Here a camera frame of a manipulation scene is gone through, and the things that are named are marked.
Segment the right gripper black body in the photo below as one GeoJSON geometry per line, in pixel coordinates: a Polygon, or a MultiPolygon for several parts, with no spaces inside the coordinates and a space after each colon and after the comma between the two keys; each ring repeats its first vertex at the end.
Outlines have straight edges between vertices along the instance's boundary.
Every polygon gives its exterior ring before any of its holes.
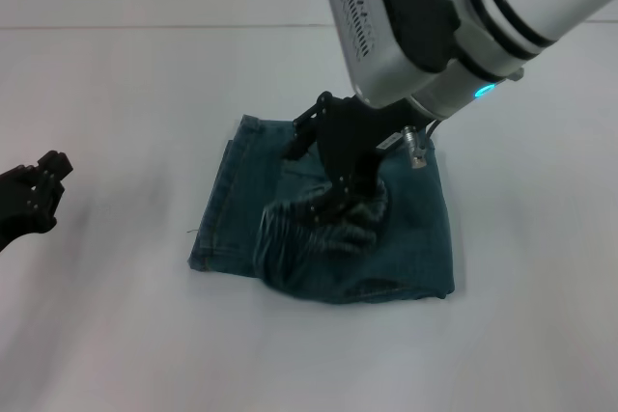
{"type": "Polygon", "coordinates": [[[384,154],[378,145],[426,117],[403,99],[376,109],[358,97],[318,97],[317,144],[325,173],[335,186],[375,182],[384,154]]]}

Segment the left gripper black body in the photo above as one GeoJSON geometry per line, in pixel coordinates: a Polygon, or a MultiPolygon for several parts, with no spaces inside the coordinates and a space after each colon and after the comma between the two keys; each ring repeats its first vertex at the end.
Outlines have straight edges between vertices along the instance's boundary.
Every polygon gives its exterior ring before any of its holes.
{"type": "Polygon", "coordinates": [[[39,181],[28,179],[34,166],[17,166],[1,175],[1,250],[30,233],[47,233],[55,225],[38,225],[28,207],[31,190],[39,181]]]}

